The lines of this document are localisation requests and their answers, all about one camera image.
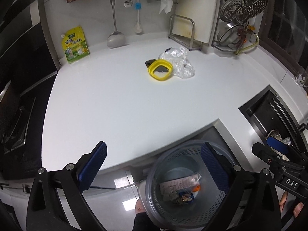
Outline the right hand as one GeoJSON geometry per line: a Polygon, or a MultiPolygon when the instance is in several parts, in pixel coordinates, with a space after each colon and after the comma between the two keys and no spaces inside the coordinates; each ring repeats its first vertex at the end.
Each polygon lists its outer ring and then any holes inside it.
{"type": "Polygon", "coordinates": [[[280,198],[280,213],[285,214],[288,210],[291,210],[293,217],[297,218],[304,207],[304,203],[296,203],[295,200],[288,199],[288,195],[288,192],[285,191],[280,198]]]}

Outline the left hand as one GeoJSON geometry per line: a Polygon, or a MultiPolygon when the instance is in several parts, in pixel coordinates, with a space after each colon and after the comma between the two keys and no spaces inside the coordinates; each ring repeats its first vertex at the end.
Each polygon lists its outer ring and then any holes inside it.
{"type": "Polygon", "coordinates": [[[144,213],[144,212],[146,212],[146,211],[145,211],[144,205],[142,203],[142,200],[138,199],[136,201],[136,204],[135,204],[135,214],[138,215],[138,214],[144,213]]]}

